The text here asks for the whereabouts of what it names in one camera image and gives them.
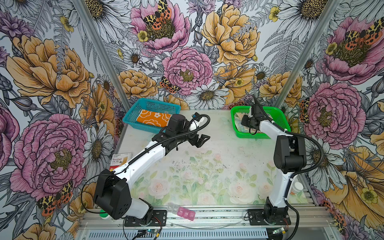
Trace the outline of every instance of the white bottle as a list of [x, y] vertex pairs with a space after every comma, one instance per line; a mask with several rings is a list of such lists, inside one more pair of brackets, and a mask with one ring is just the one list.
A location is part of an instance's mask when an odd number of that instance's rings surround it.
[[303, 185], [300, 182], [294, 182], [291, 188], [291, 194], [295, 195], [296, 193], [304, 189]]

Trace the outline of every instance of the metal vent grille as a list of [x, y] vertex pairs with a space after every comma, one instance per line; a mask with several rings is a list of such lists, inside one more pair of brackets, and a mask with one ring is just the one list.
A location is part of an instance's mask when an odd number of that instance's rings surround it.
[[[125, 230], [128, 239], [132, 239], [137, 230]], [[153, 234], [146, 234], [137, 239], [152, 240]], [[268, 238], [265, 228], [235, 228], [216, 230], [194, 230], [194, 229], [163, 229], [158, 237], [162, 239], [253, 239]], [[126, 240], [122, 230], [91, 230], [87, 240]]]

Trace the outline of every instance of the blue basket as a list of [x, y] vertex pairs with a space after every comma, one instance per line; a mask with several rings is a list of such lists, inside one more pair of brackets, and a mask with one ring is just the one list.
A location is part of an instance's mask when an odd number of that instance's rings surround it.
[[158, 112], [158, 113], [169, 113], [178, 114], [181, 107], [172, 103], [165, 103], [157, 100], [151, 100], [146, 98], [140, 98], [133, 104], [127, 114], [122, 119], [123, 122], [131, 125], [133, 128], [140, 129], [147, 132], [159, 133], [160, 127], [151, 126], [148, 124], [137, 122], [136, 119], [139, 116], [141, 109]]

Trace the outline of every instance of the green basket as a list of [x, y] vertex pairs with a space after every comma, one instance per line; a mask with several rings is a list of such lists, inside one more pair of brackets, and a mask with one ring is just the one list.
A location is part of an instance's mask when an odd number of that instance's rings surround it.
[[[239, 132], [235, 125], [235, 113], [249, 113], [250, 106], [236, 106], [231, 109], [232, 116], [232, 125], [235, 130], [236, 136], [239, 138], [270, 138], [265, 133], [256, 133], [252, 135], [248, 132]], [[291, 131], [291, 128], [288, 124], [287, 119], [285, 118], [284, 113], [275, 107], [263, 107], [264, 111], [271, 115], [273, 120], [282, 128], [286, 128], [288, 131]]]

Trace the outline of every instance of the folded cloth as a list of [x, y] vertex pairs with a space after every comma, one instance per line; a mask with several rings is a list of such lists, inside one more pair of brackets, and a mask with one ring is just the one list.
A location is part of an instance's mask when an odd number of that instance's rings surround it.
[[142, 109], [136, 121], [156, 127], [166, 127], [172, 114], [157, 113]]

